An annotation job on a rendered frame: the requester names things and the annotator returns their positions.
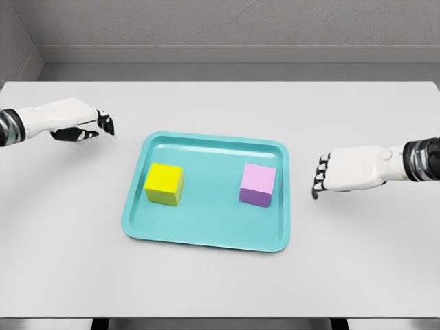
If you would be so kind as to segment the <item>pink cube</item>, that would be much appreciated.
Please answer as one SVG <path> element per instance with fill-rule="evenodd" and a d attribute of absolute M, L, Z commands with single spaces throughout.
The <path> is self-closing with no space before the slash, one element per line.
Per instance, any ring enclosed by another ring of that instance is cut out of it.
<path fill-rule="evenodd" d="M 239 191 L 239 201 L 267 208 L 272 199 L 276 169 L 246 163 Z"/>

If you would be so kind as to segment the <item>teal tray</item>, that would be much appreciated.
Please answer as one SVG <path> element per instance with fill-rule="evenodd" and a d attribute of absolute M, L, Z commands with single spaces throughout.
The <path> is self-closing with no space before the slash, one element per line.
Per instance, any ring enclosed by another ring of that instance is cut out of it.
<path fill-rule="evenodd" d="M 144 192 L 152 163 L 181 167 L 177 206 L 152 203 Z M 246 164 L 274 168 L 268 207 L 239 201 Z M 121 226 L 134 239 L 279 252 L 290 240 L 289 153 L 277 141 L 156 132 L 140 151 Z"/>

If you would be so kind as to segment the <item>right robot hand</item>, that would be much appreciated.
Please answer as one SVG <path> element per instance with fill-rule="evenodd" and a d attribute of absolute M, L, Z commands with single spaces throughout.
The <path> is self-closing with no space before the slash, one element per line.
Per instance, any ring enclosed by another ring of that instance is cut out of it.
<path fill-rule="evenodd" d="M 383 151 L 379 146 L 357 146 L 324 154 L 316 168 L 312 198 L 317 200 L 325 191 L 342 193 L 381 186 L 386 182 L 381 168 Z"/>

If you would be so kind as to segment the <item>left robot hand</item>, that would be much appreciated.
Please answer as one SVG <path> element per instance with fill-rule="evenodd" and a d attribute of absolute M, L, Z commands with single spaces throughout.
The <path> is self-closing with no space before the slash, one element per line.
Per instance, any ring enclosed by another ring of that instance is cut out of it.
<path fill-rule="evenodd" d="M 68 98 L 47 105 L 49 109 L 50 135 L 62 142 L 81 142 L 99 136 L 97 131 L 89 131 L 80 126 L 95 122 L 109 135 L 115 135 L 111 116 L 77 98 Z"/>

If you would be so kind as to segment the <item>yellow cube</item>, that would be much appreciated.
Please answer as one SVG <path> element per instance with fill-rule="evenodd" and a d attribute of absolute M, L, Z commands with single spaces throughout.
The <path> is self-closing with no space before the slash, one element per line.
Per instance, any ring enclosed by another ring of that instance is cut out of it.
<path fill-rule="evenodd" d="M 154 204 L 178 206 L 184 187 L 182 167 L 152 163 L 149 168 L 144 192 Z"/>

